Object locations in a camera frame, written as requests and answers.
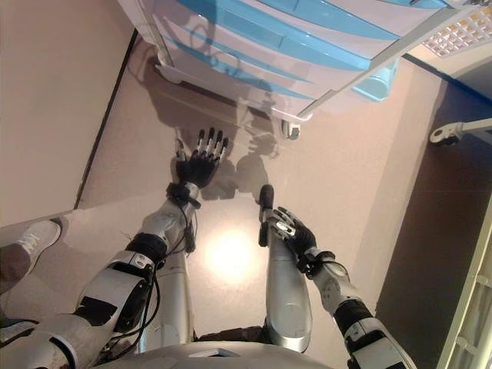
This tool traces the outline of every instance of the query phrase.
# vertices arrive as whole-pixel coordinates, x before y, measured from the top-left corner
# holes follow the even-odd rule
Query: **drawer unit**
[[[119,1],[165,77],[291,120],[466,12],[443,0]]]

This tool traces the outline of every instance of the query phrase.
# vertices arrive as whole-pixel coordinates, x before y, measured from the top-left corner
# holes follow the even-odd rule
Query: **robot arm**
[[[89,282],[74,313],[50,317],[29,336],[2,348],[1,366],[90,367],[113,333],[129,332],[142,315],[145,321],[155,271],[168,255],[182,251],[177,247],[189,231],[188,219],[200,208],[196,200],[199,189],[212,179],[227,146],[221,131],[214,142],[212,128],[204,142],[202,130],[197,148],[187,159],[178,140],[176,170],[180,181],[169,185],[168,200],[144,219],[126,249]]]
[[[287,209],[273,210],[268,225],[298,256],[298,269],[313,280],[323,308],[337,323],[351,359],[350,369],[414,369],[414,362],[386,327],[366,308],[347,269],[320,251],[312,232]]]

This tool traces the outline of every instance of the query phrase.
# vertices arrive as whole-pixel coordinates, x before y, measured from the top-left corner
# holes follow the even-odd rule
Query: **white sneaker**
[[[35,266],[39,255],[60,238],[61,232],[62,227],[53,221],[38,221],[31,224],[21,238],[16,241],[16,244],[20,244],[31,258],[28,273]]]

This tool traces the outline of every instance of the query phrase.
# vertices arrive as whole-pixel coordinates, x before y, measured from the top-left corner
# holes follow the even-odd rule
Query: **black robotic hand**
[[[228,138],[223,138],[222,131],[217,133],[214,140],[215,129],[210,128],[208,140],[205,143],[205,130],[200,130],[197,148],[186,158],[183,142],[176,140],[176,173],[180,183],[187,182],[197,185],[199,188],[207,186],[217,171],[221,159],[228,148]]]
[[[316,237],[298,217],[283,207],[274,209],[274,214],[278,218],[273,224],[275,233],[298,257],[316,247]]]

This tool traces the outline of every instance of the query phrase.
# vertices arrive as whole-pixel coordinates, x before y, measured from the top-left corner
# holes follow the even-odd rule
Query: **caster wheel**
[[[299,135],[301,135],[301,125],[298,123],[282,120],[281,128],[282,134],[289,140],[295,141],[299,138]]]

